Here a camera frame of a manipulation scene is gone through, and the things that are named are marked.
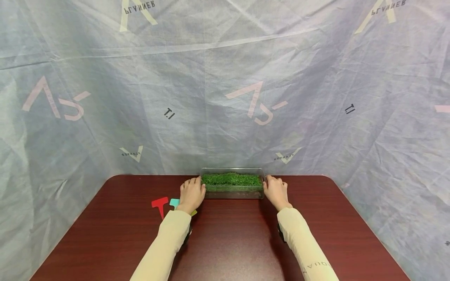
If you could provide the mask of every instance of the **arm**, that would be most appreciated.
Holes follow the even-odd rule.
[[[166,281],[173,259],[188,235],[191,216],[184,211],[169,211],[150,248],[130,281]]]
[[[305,281],[339,281],[303,216],[288,200],[288,184],[267,176],[264,194],[277,209],[284,240],[294,252]]]
[[[277,218],[305,281],[339,281],[300,212],[294,208],[283,208]]]
[[[167,281],[173,259],[188,235],[192,212],[205,198],[205,185],[201,178],[188,179],[180,186],[180,204],[169,211],[159,226],[150,248],[140,261],[130,281]]]

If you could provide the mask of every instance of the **hand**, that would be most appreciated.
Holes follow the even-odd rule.
[[[282,179],[268,175],[267,183],[264,182],[262,185],[265,196],[277,211],[281,211],[284,208],[292,208],[292,205],[288,201],[288,184]]]
[[[180,186],[180,204],[177,210],[189,215],[197,209],[205,199],[206,186],[200,186],[201,177],[188,179]]]

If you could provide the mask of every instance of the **clear plastic container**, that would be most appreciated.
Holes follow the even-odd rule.
[[[251,174],[258,175],[261,182],[266,182],[266,176],[261,168],[202,168],[200,176],[205,174],[226,174],[226,173],[237,173],[237,174]],[[208,191],[208,186],[206,186],[206,199],[263,199],[264,190],[262,186],[215,186],[223,187],[227,189],[226,191]],[[242,189],[248,188],[248,191],[233,191],[234,188],[241,187]]]

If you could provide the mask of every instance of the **artificial grass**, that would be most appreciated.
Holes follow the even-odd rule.
[[[209,192],[262,190],[261,179],[253,174],[204,174],[202,183],[206,184],[206,190]]]

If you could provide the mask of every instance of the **beige sleeve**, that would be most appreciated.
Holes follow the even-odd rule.
[[[188,235],[190,223],[191,216],[186,212],[169,211],[130,281],[167,281],[173,259]]]
[[[339,281],[300,212],[284,208],[277,217],[284,240],[294,252],[305,281]]]

